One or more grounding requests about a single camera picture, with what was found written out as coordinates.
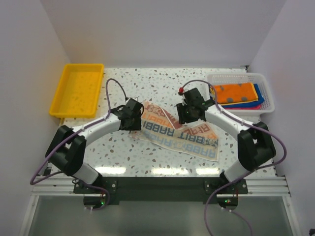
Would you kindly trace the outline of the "white orange patterned towel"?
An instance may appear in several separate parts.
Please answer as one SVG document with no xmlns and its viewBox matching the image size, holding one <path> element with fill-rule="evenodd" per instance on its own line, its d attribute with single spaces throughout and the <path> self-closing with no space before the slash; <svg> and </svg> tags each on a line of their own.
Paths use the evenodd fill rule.
<svg viewBox="0 0 315 236">
<path fill-rule="evenodd" d="M 149 101 L 144 101 L 143 105 L 141 130 L 131 131 L 129 137 L 217 162 L 219 137 L 209 123 L 202 122 L 195 126 L 179 124 L 164 108 Z"/>
</svg>

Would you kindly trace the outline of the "orange grey cat towel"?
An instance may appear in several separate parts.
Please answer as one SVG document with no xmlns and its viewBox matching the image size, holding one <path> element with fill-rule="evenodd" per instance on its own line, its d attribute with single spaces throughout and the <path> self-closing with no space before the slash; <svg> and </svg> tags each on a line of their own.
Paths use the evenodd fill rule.
<svg viewBox="0 0 315 236">
<path fill-rule="evenodd" d="M 209 86 L 209 92 L 220 105 L 237 105 L 258 101 L 253 83 Z"/>
</svg>

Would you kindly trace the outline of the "pink microfiber towel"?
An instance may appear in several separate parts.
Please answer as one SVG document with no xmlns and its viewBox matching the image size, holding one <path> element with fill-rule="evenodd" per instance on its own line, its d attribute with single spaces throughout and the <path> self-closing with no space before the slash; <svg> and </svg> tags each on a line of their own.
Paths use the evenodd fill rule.
<svg viewBox="0 0 315 236">
<path fill-rule="evenodd" d="M 223 106 L 223 108 L 227 109 L 227 110 L 260 110 L 261 108 L 261 104 L 257 105 L 257 106 L 246 106 L 246 107 L 240 107 L 240 106 Z"/>
</svg>

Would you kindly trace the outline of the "blue towel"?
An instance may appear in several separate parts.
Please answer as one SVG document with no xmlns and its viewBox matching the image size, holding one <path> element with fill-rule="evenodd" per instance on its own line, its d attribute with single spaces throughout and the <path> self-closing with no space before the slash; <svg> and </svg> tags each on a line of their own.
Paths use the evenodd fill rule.
<svg viewBox="0 0 315 236">
<path fill-rule="evenodd" d="M 262 104 L 263 102 L 264 102 L 264 98 L 263 98 L 263 96 L 262 96 L 262 94 L 261 94 L 261 92 L 260 92 L 260 89 L 259 89 L 259 87 L 258 87 L 258 84 L 254 84 L 254 87 L 255 87 L 255 89 L 256 89 L 256 92 L 257 92 L 257 94 L 258 94 L 258 101 L 256 101 L 256 102 L 250 102 L 250 103 L 245 103 L 245 104 L 237 104 L 237 105 L 230 105 L 230 106 L 235 106 L 235 107 L 237 107 L 237 106 L 242 106 L 242 107 L 246 107 L 246 106 L 257 106 L 257 105 L 259 105 L 259 104 Z"/>
</svg>

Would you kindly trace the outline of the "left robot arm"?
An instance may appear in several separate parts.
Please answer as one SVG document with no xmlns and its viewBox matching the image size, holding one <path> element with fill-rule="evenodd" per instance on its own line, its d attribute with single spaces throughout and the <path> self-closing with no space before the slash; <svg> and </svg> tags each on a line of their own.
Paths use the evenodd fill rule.
<svg viewBox="0 0 315 236">
<path fill-rule="evenodd" d="M 84 182 L 91 193 L 97 193 L 103 186 L 102 175 L 84 162 L 86 147 L 116 131 L 140 131 L 143 112 L 144 105 L 130 98 L 126 104 L 85 125 L 63 125 L 56 131 L 46 158 L 65 175 Z"/>
</svg>

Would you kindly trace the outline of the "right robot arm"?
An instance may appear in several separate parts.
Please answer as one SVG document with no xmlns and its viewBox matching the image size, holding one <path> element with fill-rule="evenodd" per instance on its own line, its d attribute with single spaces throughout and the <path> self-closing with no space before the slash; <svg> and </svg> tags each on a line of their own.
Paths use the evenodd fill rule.
<svg viewBox="0 0 315 236">
<path fill-rule="evenodd" d="M 221 191 L 232 192 L 237 187 L 236 180 L 255 171 L 276 155 L 271 136 L 263 132 L 268 130 L 265 123 L 241 121 L 238 116 L 217 107 L 214 100 L 204 100 L 197 88 L 187 91 L 179 88 L 178 94 L 184 97 L 176 105 L 180 124 L 206 121 L 223 129 L 237 141 L 237 160 L 220 174 Z"/>
</svg>

